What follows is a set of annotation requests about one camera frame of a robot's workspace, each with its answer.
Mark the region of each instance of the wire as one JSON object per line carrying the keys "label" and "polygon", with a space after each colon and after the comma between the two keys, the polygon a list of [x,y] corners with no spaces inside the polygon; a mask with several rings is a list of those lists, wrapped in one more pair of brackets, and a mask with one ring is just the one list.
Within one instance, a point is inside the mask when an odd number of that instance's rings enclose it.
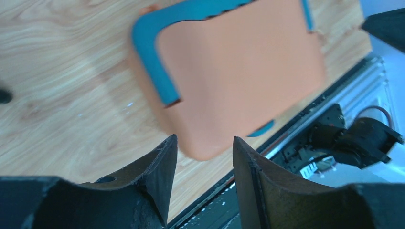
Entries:
{"label": "wire", "polygon": [[298,170],[297,170],[297,171],[299,172],[299,171],[301,171],[303,168],[309,166],[310,164],[320,162],[320,161],[322,161],[323,159],[325,159],[325,158],[327,158],[327,157],[330,157],[330,156],[332,156],[332,155],[331,155],[331,154],[324,154],[324,155],[319,156],[319,157],[316,157],[316,158],[314,158],[314,159],[312,159],[312,160],[310,160],[310,161],[307,161],[306,163],[304,163],[304,164],[302,164],[300,167],[298,167]]}
{"label": "wire", "polygon": [[392,121],[392,118],[391,118],[391,116],[390,116],[390,113],[388,113],[388,111],[385,110],[384,108],[382,108],[382,107],[380,107],[380,106],[376,106],[376,105],[368,106],[368,107],[362,109],[362,110],[356,115],[356,117],[354,118],[354,121],[356,121],[357,119],[359,119],[359,118],[360,118],[360,115],[361,115],[362,113],[364,113],[365,111],[370,110],[370,109],[377,109],[377,110],[381,111],[382,113],[384,113],[385,117],[386,117],[387,120],[388,120],[388,127],[390,127],[391,129],[394,129],[394,128],[393,128],[393,121]]}

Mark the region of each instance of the wooden tabletop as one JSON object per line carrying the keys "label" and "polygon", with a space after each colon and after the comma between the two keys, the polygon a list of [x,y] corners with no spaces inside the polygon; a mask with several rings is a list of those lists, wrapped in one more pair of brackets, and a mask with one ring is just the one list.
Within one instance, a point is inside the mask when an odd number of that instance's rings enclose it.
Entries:
{"label": "wooden tabletop", "polygon": [[[160,0],[162,6],[174,1]],[[152,0],[15,0],[0,3],[0,175],[57,175],[93,182],[166,138],[129,70],[128,32]],[[260,146],[371,46],[358,0],[310,0],[328,81],[276,119]],[[173,219],[232,169],[231,150],[207,162],[179,154]]]}

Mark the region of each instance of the blue edge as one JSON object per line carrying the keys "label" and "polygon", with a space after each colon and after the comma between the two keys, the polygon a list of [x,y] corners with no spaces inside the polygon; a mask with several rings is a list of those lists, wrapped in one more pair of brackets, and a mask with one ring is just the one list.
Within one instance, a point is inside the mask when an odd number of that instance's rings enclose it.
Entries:
{"label": "blue edge", "polygon": [[[313,30],[311,13],[307,0],[302,8],[309,31]],[[232,10],[251,0],[186,0],[172,6],[141,16],[132,28],[131,38],[136,52],[163,104],[170,105],[180,100],[180,95],[160,61],[155,40],[161,30],[180,21],[203,21],[210,16]],[[273,127],[274,121],[254,131],[248,137],[257,137]]]}

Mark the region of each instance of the blue corner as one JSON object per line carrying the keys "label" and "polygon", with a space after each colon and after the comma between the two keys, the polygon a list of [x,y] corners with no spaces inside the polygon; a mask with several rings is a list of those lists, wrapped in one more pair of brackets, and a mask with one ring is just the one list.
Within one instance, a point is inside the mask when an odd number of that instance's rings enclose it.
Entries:
{"label": "blue corner", "polygon": [[248,135],[248,137],[259,137],[260,135],[264,134],[267,132],[269,129],[271,129],[274,126],[274,120],[270,121],[266,125],[262,126],[261,128],[255,130],[253,133]]}
{"label": "blue corner", "polygon": [[304,11],[305,21],[307,22],[308,31],[314,31],[314,22],[312,19],[311,8],[309,7],[308,0],[301,0],[302,10]]}
{"label": "blue corner", "polygon": [[155,48],[156,37],[167,26],[180,21],[202,21],[232,10],[251,0],[186,0],[140,17],[132,28],[131,39],[163,104],[180,100]]}

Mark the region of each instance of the dark round object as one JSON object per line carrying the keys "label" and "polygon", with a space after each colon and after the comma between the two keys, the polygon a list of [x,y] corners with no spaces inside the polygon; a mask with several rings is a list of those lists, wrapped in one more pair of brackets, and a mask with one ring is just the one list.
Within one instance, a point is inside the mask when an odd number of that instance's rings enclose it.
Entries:
{"label": "dark round object", "polygon": [[12,94],[9,91],[0,89],[0,104],[8,104],[12,100]]}

